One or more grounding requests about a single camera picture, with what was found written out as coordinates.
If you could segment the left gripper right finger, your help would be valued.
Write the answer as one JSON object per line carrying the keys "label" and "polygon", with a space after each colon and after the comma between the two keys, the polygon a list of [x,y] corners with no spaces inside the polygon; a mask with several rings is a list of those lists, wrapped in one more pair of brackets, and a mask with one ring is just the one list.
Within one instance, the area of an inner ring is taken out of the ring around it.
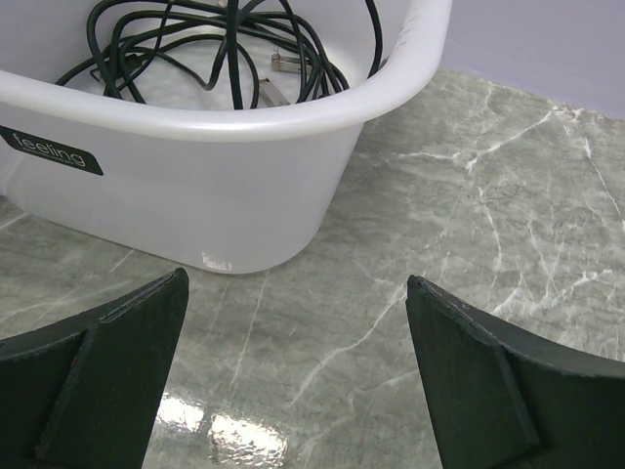
{"label": "left gripper right finger", "polygon": [[406,313],[445,468],[621,468],[624,364],[501,320],[424,277]]}

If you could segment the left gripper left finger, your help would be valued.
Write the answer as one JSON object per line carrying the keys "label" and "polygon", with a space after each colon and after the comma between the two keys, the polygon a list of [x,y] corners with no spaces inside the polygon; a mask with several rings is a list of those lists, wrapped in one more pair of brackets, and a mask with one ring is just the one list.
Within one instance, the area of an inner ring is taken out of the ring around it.
{"label": "left gripper left finger", "polygon": [[177,270],[1,342],[4,468],[140,468],[189,297]]}

